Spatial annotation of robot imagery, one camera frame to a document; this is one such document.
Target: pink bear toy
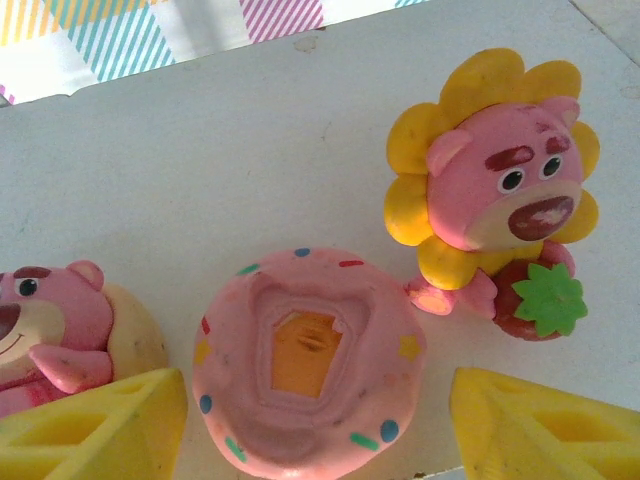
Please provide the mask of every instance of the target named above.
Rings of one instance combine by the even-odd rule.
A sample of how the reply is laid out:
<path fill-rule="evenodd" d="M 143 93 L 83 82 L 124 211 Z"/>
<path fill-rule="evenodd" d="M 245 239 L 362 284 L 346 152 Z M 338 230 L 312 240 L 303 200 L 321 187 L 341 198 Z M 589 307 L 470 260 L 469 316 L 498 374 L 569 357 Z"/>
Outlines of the pink bear toy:
<path fill-rule="evenodd" d="M 352 253 L 298 248 L 216 295 L 196 335 L 193 394 L 237 468 L 334 480 L 403 434 L 425 360 L 400 284 Z"/>
<path fill-rule="evenodd" d="M 439 104 L 416 105 L 396 121 L 387 154 L 398 178 L 385 223 L 398 242 L 417 247 L 420 275 L 406 287 L 416 306 L 446 315 L 461 302 L 528 340 L 569 334 L 586 315 L 563 245 L 586 237 L 598 217 L 582 183 L 599 143 L 577 121 L 579 90 L 568 62 L 525 72 L 515 52 L 486 50 L 452 73 Z M 551 273 L 527 277 L 532 263 Z M 560 292 L 571 292 L 570 301 Z M 541 318 L 542 298 L 567 315 Z"/>
<path fill-rule="evenodd" d="M 94 263 L 0 274 L 0 417 L 166 364 L 149 313 Z"/>

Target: striped cloth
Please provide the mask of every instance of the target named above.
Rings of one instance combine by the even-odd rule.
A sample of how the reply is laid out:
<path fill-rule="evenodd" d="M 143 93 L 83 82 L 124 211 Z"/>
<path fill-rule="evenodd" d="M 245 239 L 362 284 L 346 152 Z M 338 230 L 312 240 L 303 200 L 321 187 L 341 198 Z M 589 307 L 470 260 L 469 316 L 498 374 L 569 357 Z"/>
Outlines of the striped cloth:
<path fill-rule="evenodd" d="M 421 1 L 0 0 L 0 95 L 14 104 L 72 94 Z"/>

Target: lotso bear toy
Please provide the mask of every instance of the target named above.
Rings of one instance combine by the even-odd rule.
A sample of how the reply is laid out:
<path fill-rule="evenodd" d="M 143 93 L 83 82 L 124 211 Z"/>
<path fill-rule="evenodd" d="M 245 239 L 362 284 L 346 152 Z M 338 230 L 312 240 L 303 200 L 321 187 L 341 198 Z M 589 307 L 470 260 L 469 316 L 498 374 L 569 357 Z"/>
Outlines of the lotso bear toy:
<path fill-rule="evenodd" d="M 0 274 L 0 418 L 167 363 L 149 312 L 94 263 Z"/>
<path fill-rule="evenodd" d="M 577 121 L 580 84 L 568 62 L 525 71 L 512 50 L 485 50 L 451 74 L 438 104 L 396 121 L 385 223 L 417 247 L 421 275 L 406 285 L 416 306 L 446 315 L 464 303 L 526 340 L 568 335 L 587 314 L 563 246 L 598 217 L 582 189 L 599 143 Z"/>

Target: green strawberry leaf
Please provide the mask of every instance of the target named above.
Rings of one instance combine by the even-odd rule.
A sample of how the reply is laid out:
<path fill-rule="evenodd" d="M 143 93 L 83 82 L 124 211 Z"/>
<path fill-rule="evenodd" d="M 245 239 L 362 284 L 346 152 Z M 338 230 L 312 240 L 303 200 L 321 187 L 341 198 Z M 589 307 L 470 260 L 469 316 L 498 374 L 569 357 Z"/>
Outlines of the green strawberry leaf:
<path fill-rule="evenodd" d="M 532 263 L 528 269 L 529 280 L 512 285 L 522 298 L 514 316 L 535 322 L 540 337 L 555 332 L 570 335 L 578 319 L 586 317 L 587 306 L 582 300 L 582 284 L 571 278 L 563 263 L 551 269 Z"/>

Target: white table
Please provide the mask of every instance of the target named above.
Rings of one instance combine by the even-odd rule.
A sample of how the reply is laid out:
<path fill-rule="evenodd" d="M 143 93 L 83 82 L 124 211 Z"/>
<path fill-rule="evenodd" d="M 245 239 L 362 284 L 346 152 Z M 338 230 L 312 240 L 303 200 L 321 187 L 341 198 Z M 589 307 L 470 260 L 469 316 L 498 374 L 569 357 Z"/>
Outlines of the white table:
<path fill-rule="evenodd" d="M 640 101 L 629 94 L 640 69 L 561 0 L 434 0 L 1 109 L 2 269 L 95 260 L 157 316 L 190 380 L 198 321 L 248 261 L 335 245 L 400 280 L 415 273 L 414 251 L 382 221 L 387 133 L 493 46 L 529 66 L 566 58 L 583 72 L 583 119 L 603 146 L 588 181 L 600 226 L 571 247 L 590 316 L 568 339 L 528 344 L 491 322 L 422 315 L 430 349 L 419 412 L 348 478 L 459 465 L 447 412 L 458 366 L 640 409 Z M 247 478 L 191 407 L 176 478 Z"/>

